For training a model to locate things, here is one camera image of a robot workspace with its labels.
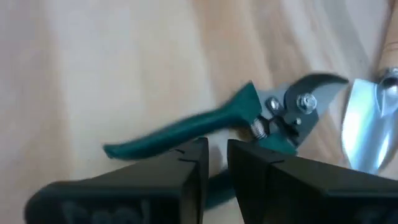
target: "green handle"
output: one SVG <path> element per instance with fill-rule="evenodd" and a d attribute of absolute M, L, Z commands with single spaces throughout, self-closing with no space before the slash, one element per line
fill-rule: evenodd
<path fill-rule="evenodd" d="M 250 82 L 217 110 L 183 119 L 140 139 L 105 145 L 104 150 L 110 158 L 144 159 L 222 128 L 249 126 L 260 113 L 257 91 Z"/>

